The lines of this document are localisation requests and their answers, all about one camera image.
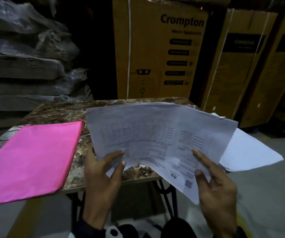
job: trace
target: logo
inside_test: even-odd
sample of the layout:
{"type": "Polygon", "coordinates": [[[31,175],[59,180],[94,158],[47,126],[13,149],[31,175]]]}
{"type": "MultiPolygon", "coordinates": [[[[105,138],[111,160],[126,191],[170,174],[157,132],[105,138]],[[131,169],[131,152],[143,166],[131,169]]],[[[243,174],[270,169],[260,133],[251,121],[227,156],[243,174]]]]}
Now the logo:
{"type": "Polygon", "coordinates": [[[204,20],[183,18],[183,17],[169,17],[166,14],[161,15],[161,22],[163,23],[171,23],[171,24],[178,24],[183,25],[184,27],[190,25],[195,27],[203,27],[204,20]]]}

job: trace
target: hand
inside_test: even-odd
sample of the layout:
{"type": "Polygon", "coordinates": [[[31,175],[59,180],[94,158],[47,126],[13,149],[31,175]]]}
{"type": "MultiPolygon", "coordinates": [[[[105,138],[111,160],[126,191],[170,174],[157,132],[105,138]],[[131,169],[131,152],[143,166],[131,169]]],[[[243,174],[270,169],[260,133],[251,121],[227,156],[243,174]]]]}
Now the hand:
{"type": "Polygon", "coordinates": [[[195,171],[204,218],[216,237],[233,237],[237,229],[236,184],[204,154],[196,149],[193,149],[192,152],[212,175],[210,183],[208,183],[202,171],[199,169],[195,171]]]}
{"type": "Polygon", "coordinates": [[[115,151],[107,154],[102,160],[96,161],[92,147],[86,151],[84,169],[86,198],[83,219],[96,229],[104,228],[109,211],[121,187],[121,176],[126,162],[122,160],[110,178],[106,175],[106,167],[114,158],[124,153],[124,151],[115,151]]]}

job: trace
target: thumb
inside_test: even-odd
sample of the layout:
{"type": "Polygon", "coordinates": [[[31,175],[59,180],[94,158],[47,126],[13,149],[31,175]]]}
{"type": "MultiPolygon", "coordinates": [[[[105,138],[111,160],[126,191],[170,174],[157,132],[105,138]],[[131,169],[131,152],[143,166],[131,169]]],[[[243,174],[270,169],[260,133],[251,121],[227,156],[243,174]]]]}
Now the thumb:
{"type": "Polygon", "coordinates": [[[114,182],[121,182],[121,177],[124,172],[124,168],[126,166],[126,161],[122,160],[117,167],[115,168],[112,176],[110,176],[111,180],[114,182]]]}
{"type": "Polygon", "coordinates": [[[197,169],[194,172],[194,175],[196,177],[196,183],[198,184],[199,194],[203,192],[211,191],[208,185],[208,180],[206,179],[204,173],[201,170],[197,169]]]}

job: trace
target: white strap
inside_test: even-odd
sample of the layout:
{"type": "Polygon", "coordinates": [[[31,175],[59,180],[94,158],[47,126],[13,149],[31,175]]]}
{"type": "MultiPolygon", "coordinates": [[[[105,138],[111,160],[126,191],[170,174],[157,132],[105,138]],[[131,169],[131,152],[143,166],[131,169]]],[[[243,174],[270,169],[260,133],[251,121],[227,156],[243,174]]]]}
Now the white strap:
{"type": "Polygon", "coordinates": [[[130,52],[131,52],[131,8],[128,0],[128,21],[129,21],[129,50],[128,50],[128,72],[127,72],[127,99],[129,98],[129,72],[130,72],[130,52]]]}
{"type": "Polygon", "coordinates": [[[242,98],[242,94],[243,94],[243,92],[244,92],[245,82],[246,82],[246,80],[247,80],[247,78],[248,78],[248,74],[250,73],[250,69],[252,68],[252,65],[253,65],[253,63],[254,63],[254,59],[255,59],[255,56],[256,56],[257,50],[258,50],[259,45],[260,45],[260,43],[261,43],[261,40],[262,40],[262,38],[263,38],[263,35],[264,35],[264,32],[265,32],[265,29],[266,29],[266,26],[267,26],[268,18],[269,18],[269,12],[267,12],[267,17],[266,17],[266,21],[265,21],[265,24],[264,24],[263,32],[262,32],[261,37],[260,37],[260,39],[259,39],[259,42],[258,42],[258,45],[257,45],[256,51],[255,51],[255,54],[254,54],[253,60],[252,60],[252,62],[251,62],[251,64],[250,64],[250,67],[249,67],[249,69],[248,69],[248,73],[247,73],[247,76],[246,76],[246,78],[245,78],[244,85],[243,85],[243,88],[242,88],[242,90],[241,90],[240,97],[238,98],[238,101],[237,101],[236,107],[235,107],[235,109],[234,109],[234,112],[233,112],[233,115],[232,115],[232,119],[234,118],[234,116],[235,116],[235,114],[236,114],[236,111],[237,111],[237,109],[238,109],[238,106],[240,105],[240,100],[241,100],[241,98],[242,98]]]}
{"type": "Polygon", "coordinates": [[[214,78],[215,78],[215,74],[216,74],[216,71],[217,71],[217,67],[219,66],[219,63],[220,63],[220,58],[221,58],[222,51],[223,51],[223,48],[224,48],[225,40],[226,40],[228,31],[229,31],[229,27],[230,27],[232,19],[233,19],[233,12],[234,12],[234,8],[232,9],[231,18],[230,18],[229,23],[228,23],[226,35],[225,35],[225,38],[224,38],[224,41],[223,41],[223,46],[222,46],[222,49],[221,49],[221,52],[220,52],[220,55],[219,55],[219,59],[217,60],[217,64],[216,64],[216,67],[215,67],[215,70],[214,70],[214,74],[213,74],[213,79],[212,79],[212,82],[211,82],[210,89],[208,90],[208,95],[207,95],[206,100],[205,100],[203,111],[205,110],[206,104],[208,102],[208,96],[210,95],[210,92],[211,92],[211,89],[212,89],[212,86],[213,86],[213,82],[214,82],[214,78]]]}

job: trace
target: qr code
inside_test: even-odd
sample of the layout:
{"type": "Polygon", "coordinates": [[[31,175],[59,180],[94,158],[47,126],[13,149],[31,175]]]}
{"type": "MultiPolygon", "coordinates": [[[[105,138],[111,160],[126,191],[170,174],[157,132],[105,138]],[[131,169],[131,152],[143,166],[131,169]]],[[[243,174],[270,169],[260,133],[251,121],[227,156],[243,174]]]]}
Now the qr code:
{"type": "Polygon", "coordinates": [[[185,181],[185,184],[184,184],[186,187],[190,188],[192,187],[192,182],[190,180],[186,180],[185,181]]]}

